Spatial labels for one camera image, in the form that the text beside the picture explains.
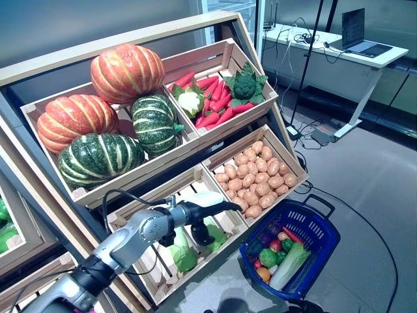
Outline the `dark left robot hand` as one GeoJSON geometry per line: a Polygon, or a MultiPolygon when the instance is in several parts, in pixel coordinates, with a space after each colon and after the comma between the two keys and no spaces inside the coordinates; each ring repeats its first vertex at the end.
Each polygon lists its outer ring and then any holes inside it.
{"type": "Polygon", "coordinates": [[[195,193],[179,203],[185,210],[185,225],[191,225],[192,237],[197,244],[208,246],[214,242],[203,222],[204,218],[214,216],[224,211],[241,211],[242,208],[230,201],[224,200],[221,193],[206,191],[195,193]]]}

